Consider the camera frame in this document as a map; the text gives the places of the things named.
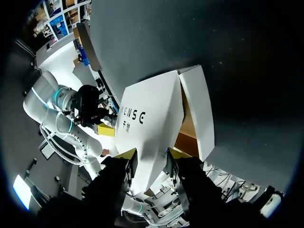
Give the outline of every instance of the cable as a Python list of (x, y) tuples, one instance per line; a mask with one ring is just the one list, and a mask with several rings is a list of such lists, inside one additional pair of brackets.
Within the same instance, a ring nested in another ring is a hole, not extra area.
[(59, 157), (61, 157), (62, 159), (66, 160), (67, 162), (69, 162), (73, 165), (82, 165), (83, 164), (82, 162), (73, 161), (73, 160), (69, 159), (68, 157), (64, 156), (61, 152), (59, 152), (58, 149), (52, 144), (52, 142), (46, 136), (44, 129), (42, 128), (42, 125), (40, 125), (39, 128), (40, 128), (40, 131), (41, 131), (44, 139), (47, 141), (47, 143), (50, 145), (50, 147), (55, 151), (55, 153), (58, 154)]
[(230, 196), (233, 196), (233, 194), (234, 194), (237, 190), (239, 190), (239, 189), (243, 186), (243, 184), (245, 184), (246, 181), (245, 181), (245, 180), (241, 180), (241, 181), (237, 182), (237, 184), (240, 183), (240, 182), (243, 182), (243, 183), (240, 184), (240, 186), (238, 186), (237, 189), (235, 189), (234, 192), (231, 193), (231, 194), (227, 197), (226, 201), (229, 199)]
[(137, 197), (137, 196), (132, 196), (129, 193), (126, 193), (126, 195), (129, 196), (130, 198), (134, 199), (135, 201), (139, 202), (139, 203), (146, 203), (143, 198), (140, 198), (140, 197)]
[[(227, 177), (228, 177), (228, 176), (230, 176), (230, 174), (228, 174)], [(227, 177), (225, 177), (224, 180), (221, 181), (221, 183), (223, 183), (223, 182), (227, 179)], [(219, 183), (218, 185), (220, 185), (221, 183)], [(217, 185), (217, 186), (218, 186), (218, 185)]]
[(234, 186), (236, 185), (237, 183), (236, 182), (234, 182), (234, 184), (232, 185), (232, 187), (231, 187), (231, 189), (229, 189), (229, 191), (227, 192), (227, 195), (224, 197), (224, 202), (226, 202), (227, 201), (227, 199), (228, 199), (228, 196), (229, 196), (229, 194), (233, 191), (233, 189), (234, 189)]
[(209, 174), (211, 171), (215, 171), (215, 170), (218, 170), (218, 169), (219, 169), (219, 168), (214, 169), (214, 170), (213, 170), (213, 169), (209, 170), (208, 173), (206, 174), (206, 176), (208, 176), (208, 174)]
[(179, 202), (180, 202), (180, 198), (177, 197), (172, 201), (172, 204), (178, 204)]
[(226, 182), (225, 182), (224, 186), (222, 187), (222, 189), (226, 188), (226, 186), (228, 185), (228, 182), (230, 181), (231, 177), (232, 177), (232, 175), (228, 174), (228, 179), (226, 180)]
[(50, 140), (59, 148), (61, 149), (63, 152), (67, 153), (68, 155), (77, 158), (78, 160), (82, 161), (77, 155), (72, 154), (71, 152), (67, 151), (66, 149), (62, 148), (56, 141), (55, 139), (50, 135), (50, 133), (46, 130), (45, 131), (47, 133), (47, 135), (50, 137)]

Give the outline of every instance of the black cable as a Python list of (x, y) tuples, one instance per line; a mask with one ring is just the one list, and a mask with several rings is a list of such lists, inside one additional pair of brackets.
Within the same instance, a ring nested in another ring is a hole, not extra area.
[(90, 183), (87, 182), (87, 180), (83, 179), (80, 175), (78, 175), (78, 177), (79, 177), (80, 179), (82, 179), (85, 183), (90, 184)]
[(134, 196), (132, 196), (131, 194), (129, 194), (128, 192), (126, 192), (126, 195), (131, 197), (131, 198), (134, 198)]
[(228, 199), (228, 196), (229, 196), (229, 194), (233, 191), (233, 189), (234, 189), (234, 186), (236, 185), (237, 183), (236, 182), (234, 182), (234, 184), (232, 185), (232, 187), (231, 187), (231, 189), (229, 189), (229, 191), (227, 192), (227, 195), (224, 197), (224, 202), (226, 202), (226, 200)]
[(88, 179), (86, 179), (86, 183), (87, 184), (90, 184), (92, 181), (90, 181), (91, 180), (91, 178), (88, 178)]
[[(228, 176), (229, 176), (229, 174), (227, 175), (227, 177), (228, 177)], [(225, 179), (222, 180), (221, 183), (223, 183), (223, 182), (227, 179), (227, 177), (225, 177)], [(219, 183), (218, 185), (220, 185), (221, 183)], [(218, 185), (217, 185), (217, 186), (218, 186)]]
[(218, 170), (219, 168), (217, 169), (213, 169), (213, 170), (209, 170), (208, 173), (206, 174), (206, 176), (208, 176), (208, 174), (211, 172), (211, 171), (215, 171), (215, 170)]
[(237, 182), (237, 183), (240, 183), (240, 182), (243, 182), (243, 183), (240, 184), (240, 186), (238, 186), (237, 189), (235, 189), (234, 192), (231, 193), (231, 195), (228, 195), (228, 194), (227, 194), (228, 197), (227, 197), (226, 201), (229, 199), (230, 196), (233, 196), (233, 194), (234, 194), (237, 190), (239, 190), (239, 189), (243, 186), (243, 184), (245, 184), (246, 181), (245, 181), (245, 180), (241, 180), (241, 181), (239, 181), (239, 182)]

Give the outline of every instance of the storage shelf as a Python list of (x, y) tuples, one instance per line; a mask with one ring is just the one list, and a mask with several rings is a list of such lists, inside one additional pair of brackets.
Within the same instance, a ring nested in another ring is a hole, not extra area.
[(47, 23), (51, 22), (52, 20), (54, 20), (55, 18), (59, 17), (60, 15), (64, 15), (65, 13), (69, 12), (70, 10), (73, 10), (73, 9), (76, 9), (80, 6), (84, 6), (86, 4), (89, 4), (91, 3), (91, 0), (87, 0), (87, 1), (83, 1), (81, 3), (78, 3), (78, 4), (75, 4), (74, 6), (71, 6), (65, 10), (63, 10), (62, 8), (62, 0), (60, 0), (60, 3), (61, 3), (61, 12), (52, 16), (50, 19), (48, 19), (46, 22), (44, 22), (44, 25), (46, 25)]

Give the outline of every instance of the cardboard box on shelf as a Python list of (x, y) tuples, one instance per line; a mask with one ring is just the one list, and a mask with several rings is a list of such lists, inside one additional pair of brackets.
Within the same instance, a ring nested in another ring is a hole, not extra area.
[(66, 7), (73, 6), (75, 4), (74, 0), (66, 0)]
[(69, 17), (71, 17), (73, 14), (78, 13), (78, 9), (72, 9), (68, 12)]
[(73, 14), (73, 16), (70, 17), (70, 21), (72, 24), (74, 24), (75, 22), (78, 22), (78, 13)]
[(37, 16), (35, 17), (37, 21), (43, 20), (46, 18), (46, 13), (41, 7), (37, 8)]
[(79, 32), (78, 32), (77, 27), (73, 28), (73, 33), (74, 33), (74, 37), (75, 37), (75, 38), (78, 38), (78, 37), (79, 37)]

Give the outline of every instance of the shelf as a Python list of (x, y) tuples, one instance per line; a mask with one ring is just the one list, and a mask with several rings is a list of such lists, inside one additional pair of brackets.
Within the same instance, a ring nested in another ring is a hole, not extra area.
[(47, 38), (47, 37), (49, 37), (49, 36), (51, 36), (51, 35), (53, 35), (52, 33), (50, 33), (50, 34), (48, 34), (45, 38)]
[(78, 16), (78, 8), (75, 8), (73, 10), (70, 10), (65, 14), (66, 22), (69, 25), (73, 25), (75, 23), (79, 22), (79, 16)]
[(78, 6), (78, 21), (80, 22), (81, 18), (80, 18), (80, 6)]
[(47, 14), (47, 19), (50, 19), (50, 18), (55, 17), (56, 15), (60, 14), (61, 8), (60, 8), (59, 5), (60, 5), (61, 1), (62, 0), (55, 1), (55, 4), (53, 5), (53, 8), (55, 8), (55, 9), (51, 9), (48, 0), (43, 0), (42, 1), (43, 2), (44, 11)]
[(67, 12), (73, 10), (73, 9), (76, 9), (76, 8), (78, 8), (78, 7), (80, 7), (80, 6), (83, 6), (83, 5), (86, 5), (86, 4), (89, 4), (89, 3), (91, 3), (91, 0), (86, 0), (86, 1), (83, 1), (83, 2), (81, 2), (81, 3), (79, 3), (79, 4), (77, 4), (77, 5), (74, 5), (74, 6), (71, 6), (71, 7), (67, 8), (67, 9), (65, 9), (65, 10), (62, 10), (60, 13), (58, 13), (58, 14), (56, 14), (55, 16), (53, 16), (53, 17), (51, 17), (50, 19), (48, 19), (48, 20), (44, 23), (44, 25), (47, 24), (48, 22), (54, 20), (55, 18), (59, 17), (60, 15), (63, 15), (63, 14), (65, 14), (65, 13), (67, 13)]
[(75, 0), (62, 0), (62, 1), (63, 1), (63, 9), (64, 10), (76, 5)]
[(51, 32), (53, 33), (55, 40), (58, 41), (58, 37), (55, 35), (55, 32), (54, 32), (52, 26), (50, 25), (50, 23), (48, 23), (47, 26), (49, 27), (49, 29), (50, 29)]

